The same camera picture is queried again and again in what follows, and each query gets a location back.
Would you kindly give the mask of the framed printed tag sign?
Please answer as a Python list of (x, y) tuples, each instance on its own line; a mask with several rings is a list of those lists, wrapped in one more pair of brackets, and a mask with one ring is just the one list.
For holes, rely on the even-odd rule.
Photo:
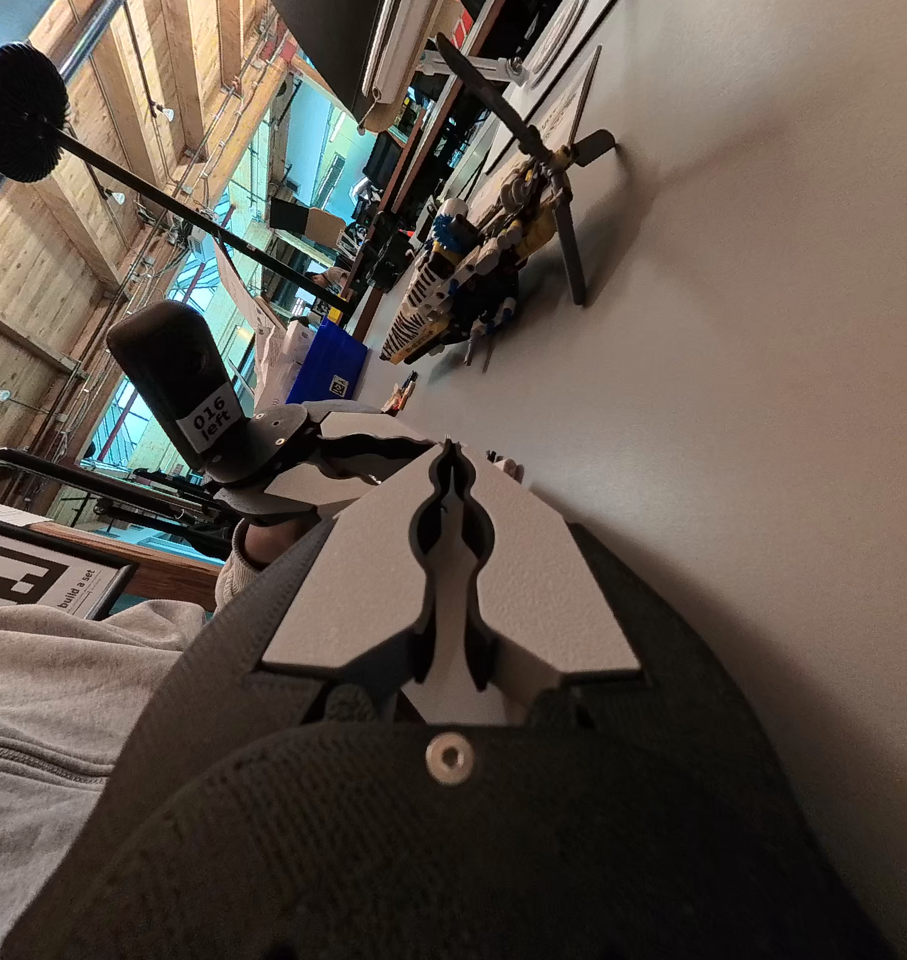
[(106, 551), (0, 521), (0, 609), (108, 616), (139, 565)]

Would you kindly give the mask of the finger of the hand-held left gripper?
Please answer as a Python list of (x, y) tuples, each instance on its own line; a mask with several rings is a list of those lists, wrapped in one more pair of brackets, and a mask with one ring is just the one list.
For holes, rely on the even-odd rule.
[(434, 439), (384, 413), (331, 412), (319, 429), (323, 453), (340, 459), (414, 460), (436, 446)]
[(394, 474), (394, 460), (376, 453), (316, 453), (272, 479), (264, 493), (333, 517)]

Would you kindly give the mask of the person's left forearm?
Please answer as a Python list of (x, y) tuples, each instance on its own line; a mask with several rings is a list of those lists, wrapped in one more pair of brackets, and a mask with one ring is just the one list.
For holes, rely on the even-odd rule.
[(217, 576), (214, 588), (215, 613), (223, 610), (267, 569), (255, 569), (244, 560), (244, 556), (239, 551), (241, 537), (248, 523), (250, 522), (246, 520), (238, 523), (232, 533), (230, 553)]

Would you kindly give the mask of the black and beige panel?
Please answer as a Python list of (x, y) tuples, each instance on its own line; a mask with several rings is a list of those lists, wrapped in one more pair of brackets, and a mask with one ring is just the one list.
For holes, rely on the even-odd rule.
[(279, 197), (270, 198), (267, 213), (271, 229), (327, 247), (338, 246), (340, 235), (347, 227), (343, 218), (325, 209)]

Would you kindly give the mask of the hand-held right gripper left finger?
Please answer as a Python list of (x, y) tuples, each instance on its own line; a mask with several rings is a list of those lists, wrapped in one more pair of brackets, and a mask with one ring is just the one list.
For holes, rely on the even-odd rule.
[(265, 669), (357, 685), (375, 700), (423, 682), (436, 652), (429, 556), (454, 450), (434, 445), (340, 512), (264, 650)]

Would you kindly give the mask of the black pole with round disc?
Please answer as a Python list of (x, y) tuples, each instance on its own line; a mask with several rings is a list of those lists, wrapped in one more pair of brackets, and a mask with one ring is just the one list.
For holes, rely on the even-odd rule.
[(48, 179), (69, 153), (147, 198), (266, 270), (312, 294), (343, 320), (355, 307), (317, 281), (251, 245), (225, 226), (81, 143), (67, 131), (70, 107), (64, 79), (52, 61), (24, 42), (0, 47), (0, 174), (21, 184)]

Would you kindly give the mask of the person's left hand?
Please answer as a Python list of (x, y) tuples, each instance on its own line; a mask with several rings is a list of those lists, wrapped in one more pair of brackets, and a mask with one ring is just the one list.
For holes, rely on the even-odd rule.
[(311, 521), (297, 518), (273, 525), (248, 523), (238, 551), (249, 566), (264, 570), (292, 548), (312, 526)]

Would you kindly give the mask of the zebra striped lego helicopter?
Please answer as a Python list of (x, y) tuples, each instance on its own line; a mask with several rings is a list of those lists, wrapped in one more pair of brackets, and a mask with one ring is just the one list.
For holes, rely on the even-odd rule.
[(471, 202), (451, 197), (440, 205), (379, 351), (380, 360), (394, 365), (412, 365), (463, 342), (469, 364), (476, 343), (512, 321), (520, 271), (554, 238), (572, 302), (583, 306), (587, 286), (568, 171), (618, 147), (608, 129), (598, 128), (551, 150), (445, 35), (438, 34), (435, 42), (445, 66), (506, 126), (527, 159), (485, 181)]

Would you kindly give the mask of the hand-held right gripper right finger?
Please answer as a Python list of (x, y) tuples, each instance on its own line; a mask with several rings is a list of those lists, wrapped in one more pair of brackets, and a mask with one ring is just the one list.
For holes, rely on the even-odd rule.
[(453, 483), (474, 566), (464, 655), (479, 692), (529, 708), (548, 690), (635, 679), (641, 665), (563, 516), (457, 445)]

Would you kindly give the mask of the person's grey hoodie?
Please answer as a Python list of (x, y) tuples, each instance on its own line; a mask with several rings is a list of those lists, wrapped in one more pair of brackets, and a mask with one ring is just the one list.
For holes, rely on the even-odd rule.
[(171, 600), (99, 621), (51, 606), (0, 607), (0, 946), (206, 621), (201, 606)]

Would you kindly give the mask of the blue plastic bin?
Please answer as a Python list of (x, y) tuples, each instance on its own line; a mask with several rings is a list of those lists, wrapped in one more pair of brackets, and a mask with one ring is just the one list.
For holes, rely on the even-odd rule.
[(369, 350), (363, 342), (356, 340), (329, 318), (324, 318), (285, 403), (350, 402), (368, 354)]

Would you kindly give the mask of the silver monitor stand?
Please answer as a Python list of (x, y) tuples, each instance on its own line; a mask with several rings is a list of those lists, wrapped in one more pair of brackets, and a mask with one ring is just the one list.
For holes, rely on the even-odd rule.
[(489, 83), (536, 88), (567, 47), (587, 39), (613, 2), (558, 2), (552, 17), (536, 34), (524, 56), (467, 56), (471, 67)]

